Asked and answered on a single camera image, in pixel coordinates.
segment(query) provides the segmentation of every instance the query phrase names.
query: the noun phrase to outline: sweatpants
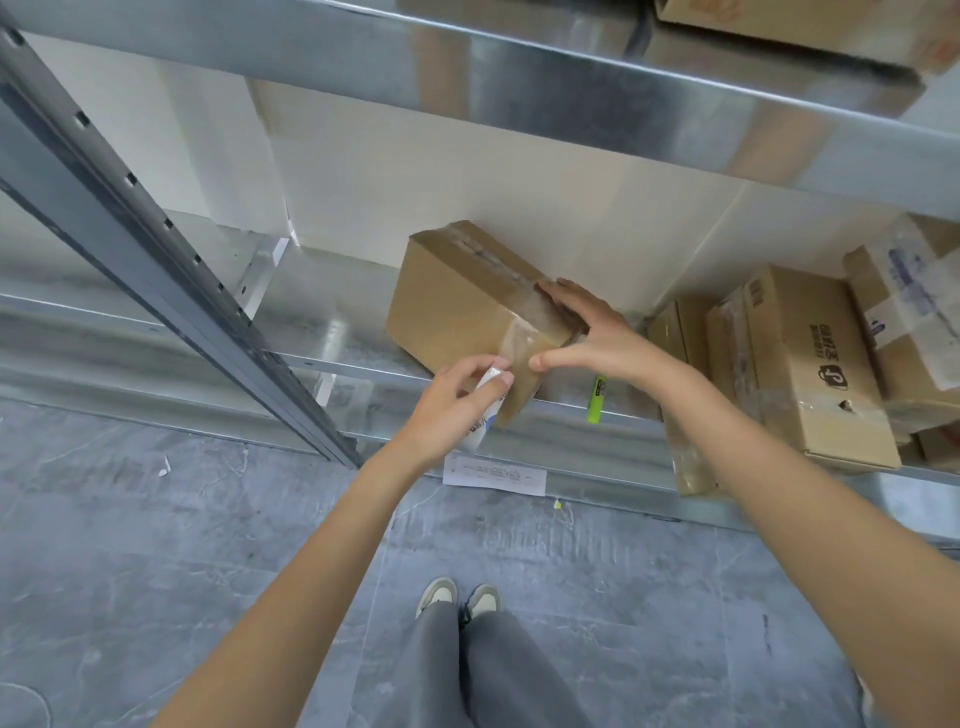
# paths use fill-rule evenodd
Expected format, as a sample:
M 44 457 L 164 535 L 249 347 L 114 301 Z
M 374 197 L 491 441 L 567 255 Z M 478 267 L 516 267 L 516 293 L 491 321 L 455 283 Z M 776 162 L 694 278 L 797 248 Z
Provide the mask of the sweatpants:
M 509 612 L 463 630 L 434 602 L 396 663 L 394 692 L 372 728 L 590 728 L 560 674 Z

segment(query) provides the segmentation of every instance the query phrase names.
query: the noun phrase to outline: white wall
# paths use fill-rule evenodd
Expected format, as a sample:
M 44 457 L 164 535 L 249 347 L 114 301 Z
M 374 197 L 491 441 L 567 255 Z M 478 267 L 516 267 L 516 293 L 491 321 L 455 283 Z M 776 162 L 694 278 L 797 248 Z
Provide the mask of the white wall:
M 31 38 L 161 206 L 398 265 L 468 218 L 550 276 L 649 311 L 757 265 L 839 275 L 895 209 L 167 61 Z

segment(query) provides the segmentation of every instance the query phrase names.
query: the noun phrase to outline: gray floor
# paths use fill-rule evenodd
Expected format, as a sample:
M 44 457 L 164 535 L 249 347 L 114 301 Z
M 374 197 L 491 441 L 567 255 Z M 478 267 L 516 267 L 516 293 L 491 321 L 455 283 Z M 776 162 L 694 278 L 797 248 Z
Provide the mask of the gray floor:
M 0 726 L 141 726 L 346 488 L 320 458 L 0 400 Z M 164 455 L 172 471 L 165 477 Z M 424 479 L 300 722 L 359 727 L 420 591 L 497 584 L 597 726 L 853 726 L 852 674 L 751 535 Z

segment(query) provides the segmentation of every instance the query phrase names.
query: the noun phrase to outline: sneaker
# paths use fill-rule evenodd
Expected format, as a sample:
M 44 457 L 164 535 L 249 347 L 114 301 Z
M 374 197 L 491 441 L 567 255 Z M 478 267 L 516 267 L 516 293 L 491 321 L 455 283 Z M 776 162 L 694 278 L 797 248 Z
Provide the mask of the sneaker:
M 467 601 L 467 616 L 469 619 L 476 619 L 487 612 L 502 611 L 503 599 L 500 598 L 500 591 L 492 584 L 481 584 L 473 590 L 473 594 Z
M 457 603 L 457 585 L 453 583 L 453 579 L 448 576 L 440 576 L 427 585 L 427 588 L 423 590 L 423 596 L 420 597 L 420 604 L 417 605 L 417 616 L 419 617 L 420 612 L 435 601 Z

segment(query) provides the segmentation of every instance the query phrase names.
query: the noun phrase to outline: white paper slip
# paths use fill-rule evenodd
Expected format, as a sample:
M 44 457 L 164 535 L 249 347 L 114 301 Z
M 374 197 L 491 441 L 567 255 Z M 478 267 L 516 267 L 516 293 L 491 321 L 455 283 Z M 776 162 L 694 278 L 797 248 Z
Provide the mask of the white paper slip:
M 444 460 L 444 485 L 495 488 L 525 496 L 545 496 L 546 471 L 451 452 Z

